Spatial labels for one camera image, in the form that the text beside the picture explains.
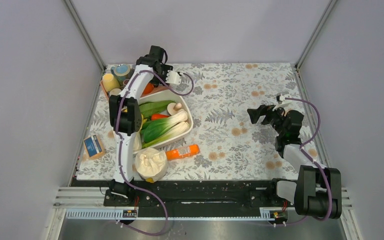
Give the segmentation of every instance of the orange bottle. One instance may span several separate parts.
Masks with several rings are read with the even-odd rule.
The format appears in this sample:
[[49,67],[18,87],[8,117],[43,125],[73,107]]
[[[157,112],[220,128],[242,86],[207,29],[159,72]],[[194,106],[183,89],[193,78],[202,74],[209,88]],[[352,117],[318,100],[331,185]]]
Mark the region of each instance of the orange bottle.
[[182,159],[187,158],[193,155],[197,155],[200,153],[200,148],[197,144],[181,147],[178,149],[166,151],[165,155],[167,155],[167,160],[175,160],[175,159]]

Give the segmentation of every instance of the tomato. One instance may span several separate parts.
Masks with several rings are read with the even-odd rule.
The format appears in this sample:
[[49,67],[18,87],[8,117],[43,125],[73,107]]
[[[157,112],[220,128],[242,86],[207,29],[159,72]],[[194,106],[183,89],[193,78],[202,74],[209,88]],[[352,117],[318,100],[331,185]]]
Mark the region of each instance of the tomato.
[[153,114],[151,116],[151,121],[154,121],[154,120],[157,120],[157,119],[165,119],[165,118],[168,118],[169,116],[167,115],[164,115],[164,114]]
[[145,87],[145,90],[143,90],[143,95],[146,95],[146,94],[149,94],[150,92],[152,92],[154,90],[154,85],[152,85],[151,83],[148,83]]

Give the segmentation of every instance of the table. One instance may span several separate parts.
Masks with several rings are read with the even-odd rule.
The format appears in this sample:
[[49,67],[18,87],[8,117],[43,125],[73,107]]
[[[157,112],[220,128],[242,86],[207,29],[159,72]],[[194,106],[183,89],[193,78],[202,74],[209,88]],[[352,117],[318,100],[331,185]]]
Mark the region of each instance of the table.
[[[275,151],[276,131],[269,125],[251,124],[247,109],[261,104],[276,103],[277,93],[289,92],[301,98],[290,63],[211,63],[173,64],[175,71],[189,73],[195,83],[193,92],[184,97],[194,122],[184,139],[174,142],[165,151],[198,144],[200,154],[169,162],[162,180],[270,180],[296,179],[298,173]],[[191,83],[182,78],[174,87],[189,91]],[[300,102],[294,109],[306,115]],[[78,180],[111,180],[115,170],[116,143],[109,121],[108,101],[101,91],[97,98],[89,135],[100,136],[105,155],[90,160],[80,156]],[[301,140],[310,138],[311,130],[305,117]],[[314,143],[307,151],[317,159]]]

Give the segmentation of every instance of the floor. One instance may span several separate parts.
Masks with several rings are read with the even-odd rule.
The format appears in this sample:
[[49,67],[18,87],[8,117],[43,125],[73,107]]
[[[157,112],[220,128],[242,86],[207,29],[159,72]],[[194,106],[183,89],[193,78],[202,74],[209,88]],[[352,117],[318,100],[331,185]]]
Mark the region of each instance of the floor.
[[[301,216],[289,211],[289,222]],[[156,233],[164,223],[161,220],[137,220],[131,224],[143,231]],[[120,228],[115,221],[65,219],[59,240],[141,239],[141,240],[206,240],[206,239],[305,239],[346,240],[340,220],[319,222],[308,218],[297,225],[273,228],[262,221],[171,221],[170,230],[158,237],[146,236],[126,227]]]
[[[198,144],[201,153],[169,162],[162,180],[267,180],[296,179],[293,167],[279,157],[274,143],[276,132],[269,125],[251,124],[247,109],[275,104],[277,93],[289,92],[301,98],[289,63],[174,64],[175,71],[189,73],[195,83],[184,97],[194,122],[187,137],[164,147],[165,151]],[[183,78],[175,90],[185,93],[189,79]],[[299,102],[286,107],[305,114]],[[111,180],[115,170],[116,145],[109,123],[108,102],[100,92],[89,135],[100,136],[106,154],[89,160],[80,156],[78,180]],[[311,136],[304,118],[301,139]],[[306,146],[317,158],[313,143]]]

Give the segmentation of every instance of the red pepper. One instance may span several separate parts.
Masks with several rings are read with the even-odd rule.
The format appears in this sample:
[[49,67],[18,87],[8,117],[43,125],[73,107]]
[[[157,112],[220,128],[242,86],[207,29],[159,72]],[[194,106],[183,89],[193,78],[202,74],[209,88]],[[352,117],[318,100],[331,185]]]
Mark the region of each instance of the red pepper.
[[157,114],[153,114],[151,116],[151,121],[154,121],[154,120],[157,120],[157,119],[165,119],[165,118],[168,118],[168,117],[169,116],[167,116],[167,115],[157,113]]

